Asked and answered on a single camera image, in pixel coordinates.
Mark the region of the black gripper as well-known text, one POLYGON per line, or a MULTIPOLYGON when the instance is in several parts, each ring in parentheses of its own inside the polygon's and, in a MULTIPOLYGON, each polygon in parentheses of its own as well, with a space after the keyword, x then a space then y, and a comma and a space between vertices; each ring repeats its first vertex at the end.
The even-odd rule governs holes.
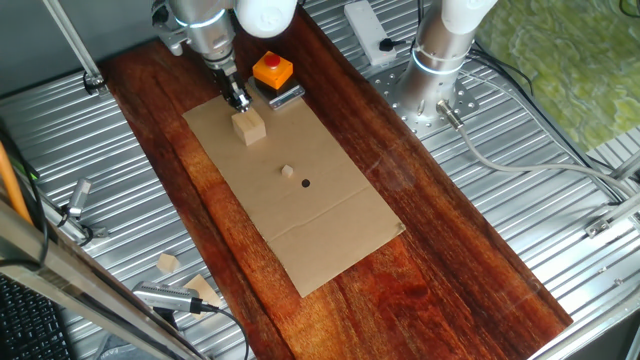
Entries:
POLYGON ((238 83, 235 63, 227 62, 214 65, 212 72, 226 102, 237 111, 248 111, 252 98, 238 83))

